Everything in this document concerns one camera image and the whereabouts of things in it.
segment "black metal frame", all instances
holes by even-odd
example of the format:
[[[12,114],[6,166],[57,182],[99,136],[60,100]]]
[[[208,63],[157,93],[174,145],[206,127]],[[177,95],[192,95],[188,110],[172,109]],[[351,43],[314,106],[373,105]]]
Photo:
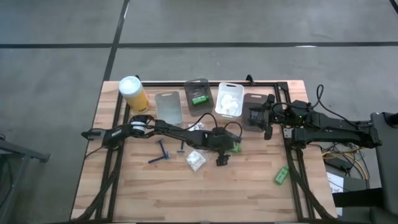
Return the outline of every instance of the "black metal frame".
[[[18,189],[21,186],[21,179],[27,169],[30,159],[38,159],[40,162],[48,162],[50,154],[42,154],[34,150],[7,142],[3,139],[0,139],[0,150],[7,152],[7,154],[1,154],[1,156],[17,156],[21,158],[21,165],[18,168],[16,177],[13,178],[13,181],[11,182],[11,190],[6,198],[6,201],[4,202],[4,207],[1,208],[0,224],[3,224],[8,223],[12,208],[17,199]]]
[[[285,96],[285,102],[291,103],[290,100],[290,93],[289,93],[289,88],[287,82],[255,82],[252,79],[252,76],[248,75],[246,77],[246,81],[232,81],[231,83],[235,84],[240,84],[243,86],[268,86],[272,87],[275,91],[275,96],[277,102],[282,102],[281,94],[280,92],[282,91]],[[144,87],[183,87],[184,82],[142,82]],[[210,86],[218,86],[220,82],[217,81],[210,81],[209,85]],[[120,109],[121,109],[121,104],[122,104],[122,96],[118,95],[118,99],[116,102],[116,109],[114,112],[114,118],[113,118],[113,127],[118,125],[118,119],[120,115]],[[124,118],[123,118],[123,124],[126,124],[128,119],[129,119],[129,106],[126,104],[126,109],[124,112]],[[122,157],[123,157],[123,150],[124,150],[124,141],[120,142],[120,145],[118,146],[117,149],[108,149],[107,154],[106,154],[106,160],[105,160],[105,165],[104,165],[104,171],[103,171],[103,178],[101,181],[101,190],[99,191],[97,197],[101,197],[100,203],[96,205],[96,213],[94,219],[89,219],[86,218],[84,220],[72,220],[73,222],[77,223],[87,223],[87,222],[112,222],[113,221],[113,213],[114,213],[114,206],[116,203],[116,195],[117,195],[117,190],[118,190],[118,181],[119,181],[119,174],[121,170],[121,163],[122,163]],[[295,169],[294,166],[294,160],[292,157],[292,148],[288,147],[287,144],[285,144],[285,151],[286,151],[286,158],[288,162],[289,169]],[[308,180],[307,180],[307,173],[305,171],[305,165],[304,165],[304,160],[303,160],[303,153],[301,149],[296,149],[297,150],[297,162],[298,166],[300,167],[299,173],[300,176],[302,177],[304,183],[308,186]],[[111,168],[111,161],[112,161],[112,156],[113,152],[117,151],[117,158],[116,162],[114,165],[114,169],[112,171],[112,174],[115,175],[113,176],[112,174],[109,176],[110,173],[110,168]],[[106,195],[106,192],[108,191],[110,184],[109,184],[109,179],[113,178],[111,181],[112,184],[112,189],[111,189],[111,198],[109,200],[109,206],[108,206],[108,212],[105,218],[102,217],[103,214],[103,199]],[[290,178],[291,184],[292,184],[292,193],[293,193],[293,198],[294,198],[294,203],[295,203],[295,210],[297,213],[297,219],[300,221],[302,220],[303,217],[303,209],[301,206],[301,201],[300,201],[300,195],[299,195],[299,188],[297,187],[297,182],[293,179]],[[310,220],[315,218],[314,210],[313,210],[313,205],[310,203],[308,197],[306,196],[306,203],[307,203],[307,210],[308,210],[308,217]]]

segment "concrete floor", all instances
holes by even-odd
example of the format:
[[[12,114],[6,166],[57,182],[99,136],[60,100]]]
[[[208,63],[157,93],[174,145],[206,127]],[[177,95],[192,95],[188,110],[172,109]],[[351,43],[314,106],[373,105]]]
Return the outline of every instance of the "concrete floor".
[[[123,0],[2,0],[0,44],[111,43]],[[132,0],[121,42],[398,41],[398,14],[374,0]],[[0,49],[0,133],[51,153],[31,162],[13,223],[68,220],[110,49]],[[348,119],[398,111],[398,47],[119,49],[111,80],[305,80]],[[371,187],[376,155],[365,151]]]

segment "black stand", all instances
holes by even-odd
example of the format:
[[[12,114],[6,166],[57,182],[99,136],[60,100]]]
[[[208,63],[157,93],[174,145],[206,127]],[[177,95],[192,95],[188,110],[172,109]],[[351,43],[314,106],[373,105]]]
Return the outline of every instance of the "black stand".
[[[34,150],[20,147],[13,143],[9,143],[2,139],[0,139],[0,150],[8,152],[7,154],[3,154],[1,156],[5,157],[15,155],[20,157],[22,161],[21,166],[17,171],[17,175],[11,183],[11,191],[9,192],[6,201],[4,202],[4,208],[0,213],[0,224],[3,224],[8,223],[11,210],[17,197],[17,191],[19,189],[19,186],[21,185],[22,176],[24,175],[30,159],[38,159],[40,162],[47,162],[49,160],[50,154],[42,154]]]
[[[334,193],[336,207],[379,207],[384,208],[381,188]]]

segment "plastic bag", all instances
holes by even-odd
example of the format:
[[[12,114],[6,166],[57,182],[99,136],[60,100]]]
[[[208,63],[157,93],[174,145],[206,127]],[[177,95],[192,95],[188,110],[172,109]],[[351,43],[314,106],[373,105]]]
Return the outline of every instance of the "plastic bag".
[[[187,157],[187,162],[193,169],[197,171],[205,162],[206,158],[197,150],[193,150]]]
[[[202,122],[197,123],[194,127],[190,128],[188,131],[194,130],[202,130],[205,128],[205,125]]]

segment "wooden tabletop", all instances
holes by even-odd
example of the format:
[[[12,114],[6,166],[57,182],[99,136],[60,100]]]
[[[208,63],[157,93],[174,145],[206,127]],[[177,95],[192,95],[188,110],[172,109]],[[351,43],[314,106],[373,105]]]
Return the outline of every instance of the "wooden tabletop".
[[[94,128],[110,128],[116,106],[119,82],[104,82]],[[291,100],[308,101],[302,80],[287,81]],[[145,88],[150,100],[147,114],[156,117],[154,95],[177,90],[183,108],[183,124],[194,123],[183,88]],[[212,88],[216,101],[218,88]],[[245,87],[245,93],[275,94],[271,87]],[[121,109],[119,123],[123,117]],[[205,129],[214,127],[211,117],[202,120]],[[223,126],[226,121],[218,119]],[[238,127],[229,125],[231,132]],[[157,140],[164,138],[164,147],[171,159],[152,164],[147,161],[160,157],[162,151]],[[124,147],[114,222],[276,222],[295,221],[296,212],[290,180],[282,185],[273,180],[287,165],[283,138],[279,125],[269,141],[263,133],[244,131],[242,153],[233,154],[227,166],[217,167],[216,154],[206,152],[207,162],[194,172],[186,162],[192,149],[185,145],[185,153],[177,154],[180,141],[165,136],[149,139],[128,138]],[[89,143],[87,153],[99,148],[100,140]],[[319,202],[336,216],[331,190],[321,152],[317,147],[303,150],[305,167],[311,191]],[[78,217],[98,193],[104,169],[106,150],[102,149],[86,159],[81,173],[72,218]],[[303,210],[306,211],[303,193]],[[104,214],[108,210],[108,198]]]

